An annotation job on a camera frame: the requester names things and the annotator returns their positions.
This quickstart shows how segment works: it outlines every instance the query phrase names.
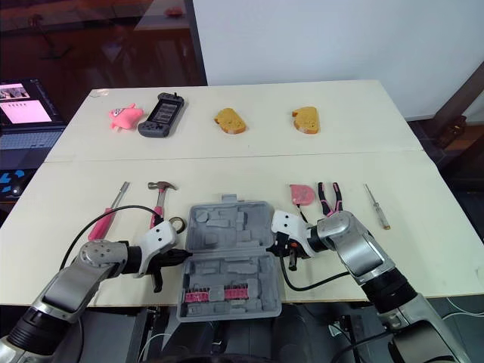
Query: laptop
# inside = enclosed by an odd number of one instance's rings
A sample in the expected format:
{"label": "laptop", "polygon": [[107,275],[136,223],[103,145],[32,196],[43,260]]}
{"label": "laptop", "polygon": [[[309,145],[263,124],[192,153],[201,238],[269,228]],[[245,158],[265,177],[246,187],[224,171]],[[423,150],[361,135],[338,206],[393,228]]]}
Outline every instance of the laptop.
{"label": "laptop", "polygon": [[66,124],[38,79],[0,81],[0,169],[37,169]]}

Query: white table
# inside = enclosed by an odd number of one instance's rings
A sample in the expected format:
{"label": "white table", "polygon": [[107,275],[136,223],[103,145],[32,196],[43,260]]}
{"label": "white table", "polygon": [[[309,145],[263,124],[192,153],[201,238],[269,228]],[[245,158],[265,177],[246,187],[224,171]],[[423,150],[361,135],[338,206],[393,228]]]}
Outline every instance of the white table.
{"label": "white table", "polygon": [[[170,137],[144,138],[135,130],[110,129],[110,110],[136,103],[150,113],[161,92],[178,92],[187,104]],[[48,162],[422,150],[378,81],[119,88],[107,93],[94,90],[85,99]],[[303,134],[293,126],[292,111],[304,106],[318,108],[317,135]],[[213,120],[225,107],[233,107],[248,130],[225,134]]]}
{"label": "white table", "polygon": [[[338,181],[345,209],[374,234],[416,290],[424,296],[484,293],[484,248],[456,200],[422,151],[288,157],[238,157],[183,160],[119,160],[45,163],[0,230],[0,303],[30,304],[57,271],[77,232],[131,185],[123,204],[153,206],[157,193],[147,182],[167,180],[179,187],[166,195],[167,216],[188,216],[194,204],[220,200],[266,200],[295,213],[289,183],[316,185]],[[384,231],[365,193],[367,182],[392,229]],[[334,195],[329,196],[334,202]],[[321,206],[303,207],[309,220]],[[118,213],[107,238],[130,240],[146,232],[145,211]],[[181,234],[180,246],[185,242]],[[290,279],[302,286],[343,271],[336,254],[325,252],[300,261]],[[150,278],[105,281],[92,306],[174,304],[181,268],[164,268],[164,286],[153,294]],[[296,293],[281,284],[283,301],[364,299],[351,278]]]}

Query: black cable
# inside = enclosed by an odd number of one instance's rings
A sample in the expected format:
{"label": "black cable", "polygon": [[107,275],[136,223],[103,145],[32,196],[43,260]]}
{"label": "black cable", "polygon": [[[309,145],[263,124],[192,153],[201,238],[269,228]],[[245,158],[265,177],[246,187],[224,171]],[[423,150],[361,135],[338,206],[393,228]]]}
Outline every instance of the black cable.
{"label": "black cable", "polygon": [[72,241],[72,243],[70,244],[69,248],[67,249],[67,252],[66,254],[64,255],[64,259],[62,260],[62,263],[60,264],[60,268],[59,268],[59,271],[62,270],[64,267],[66,267],[66,262],[67,262],[67,259],[69,258],[69,255],[70,253],[72,252],[74,246],[76,245],[77,241],[81,238],[81,236],[89,229],[89,227],[91,227],[94,223],[96,223],[99,219],[102,219],[104,218],[105,216],[108,216],[110,215],[111,213],[115,213],[117,212],[118,210],[121,210],[121,209],[129,209],[129,208],[137,208],[137,209],[143,209],[143,210],[146,210],[148,212],[150,212],[151,214],[154,214],[155,215],[155,218],[158,217],[159,219],[161,219],[160,215],[158,215],[158,213],[156,213],[154,210],[148,208],[147,206],[136,206],[136,205],[129,205],[129,206],[118,206],[117,208],[114,208],[112,210],[110,210],[109,212],[106,212],[104,214],[101,214],[100,216],[96,217],[95,219],[93,219],[92,221],[90,221],[76,236],[76,238],[74,238],[74,240]]}
{"label": "black cable", "polygon": [[[325,322],[327,325],[331,325],[333,328],[335,328],[336,330],[338,330],[338,331],[341,333],[341,335],[343,335],[343,336],[346,338],[346,340],[348,340],[348,343],[352,344],[351,339],[350,339],[350,338],[349,338],[349,337],[346,335],[346,332],[345,332],[343,329],[341,329],[340,327],[338,327],[336,324],[330,323],[330,322],[329,322],[329,321],[328,321],[328,320],[327,320],[325,317],[320,317],[320,318],[319,318],[319,317],[317,317],[316,315],[314,315],[314,314],[311,312],[311,310],[309,310],[309,308],[308,308],[308,307],[307,307],[305,304],[301,304],[301,305],[302,305],[302,307],[303,307],[303,308],[304,308],[304,309],[305,309],[305,310],[308,312],[308,314],[310,314],[310,315],[311,315],[311,316],[312,316],[312,317],[313,317],[315,320],[319,320],[319,319],[324,320],[324,322]],[[364,358],[361,356],[361,354],[359,353],[359,351],[358,351],[356,348],[354,348],[354,349],[353,349],[353,352],[355,352],[355,353],[356,353],[356,355],[357,355],[357,356],[360,358],[360,360],[361,360],[363,363],[367,363],[367,362],[365,361],[365,359],[364,359]]]}
{"label": "black cable", "polygon": [[353,350],[353,349],[356,349],[358,348],[359,346],[363,346],[364,344],[368,344],[368,343],[371,343],[375,340],[379,340],[379,339],[382,339],[384,337],[388,337],[389,335],[392,335],[391,332],[389,331],[384,331],[380,334],[377,334],[377,335],[373,335],[372,337],[368,337],[368,338],[365,338],[363,340],[360,340],[359,342],[357,343],[354,343],[354,344],[351,344],[350,346],[347,346],[345,349],[341,349],[334,357],[333,359],[331,359],[331,363],[337,363],[340,358],[343,356],[343,354],[345,354],[346,352],[349,352],[350,350]]}
{"label": "black cable", "polygon": [[296,287],[296,286],[292,285],[289,281],[289,277],[287,276],[286,265],[284,264],[284,257],[282,256],[282,253],[279,253],[279,261],[281,262],[281,269],[282,269],[282,275],[284,276],[284,281],[286,281],[287,286],[294,291],[311,290],[311,289],[314,289],[315,287],[327,284],[328,282],[331,282],[332,280],[336,280],[337,278],[342,278],[343,276],[349,275],[349,272],[341,272],[338,275],[331,276],[330,278],[326,278],[324,280],[316,282],[313,285],[304,286],[304,287]]}
{"label": "black cable", "polygon": [[76,363],[79,363],[81,361],[82,351],[84,350],[84,323],[82,323],[82,318],[80,316],[79,316],[78,322],[79,322],[79,332],[81,335],[80,337],[81,343],[79,347],[79,353],[77,353]]}
{"label": "black cable", "polygon": [[306,216],[304,216],[303,211],[301,210],[301,205],[296,204],[296,206],[297,206],[297,209],[299,209],[299,213],[301,214],[302,220],[307,223],[308,220],[306,219]]}

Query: laptop keyboard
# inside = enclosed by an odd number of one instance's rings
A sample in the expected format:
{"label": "laptop keyboard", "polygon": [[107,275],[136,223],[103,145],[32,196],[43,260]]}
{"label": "laptop keyboard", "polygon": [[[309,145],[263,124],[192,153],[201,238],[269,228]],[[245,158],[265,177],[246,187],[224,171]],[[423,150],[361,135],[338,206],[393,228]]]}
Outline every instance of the laptop keyboard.
{"label": "laptop keyboard", "polygon": [[0,150],[39,149],[53,147],[62,131],[6,134],[0,138]]}

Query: hammer head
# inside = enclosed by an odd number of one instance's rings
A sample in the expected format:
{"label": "hammer head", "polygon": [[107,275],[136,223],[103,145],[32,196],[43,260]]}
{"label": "hammer head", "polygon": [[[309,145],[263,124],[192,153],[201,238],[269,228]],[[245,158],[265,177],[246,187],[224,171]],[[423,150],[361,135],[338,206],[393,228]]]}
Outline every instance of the hammer head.
{"label": "hammer head", "polygon": [[150,181],[148,183],[148,189],[158,189],[158,190],[161,189],[161,190],[165,190],[165,189],[168,189],[168,188],[171,188],[171,189],[175,189],[176,190],[176,186],[171,185],[167,181],[158,181],[156,183]]}

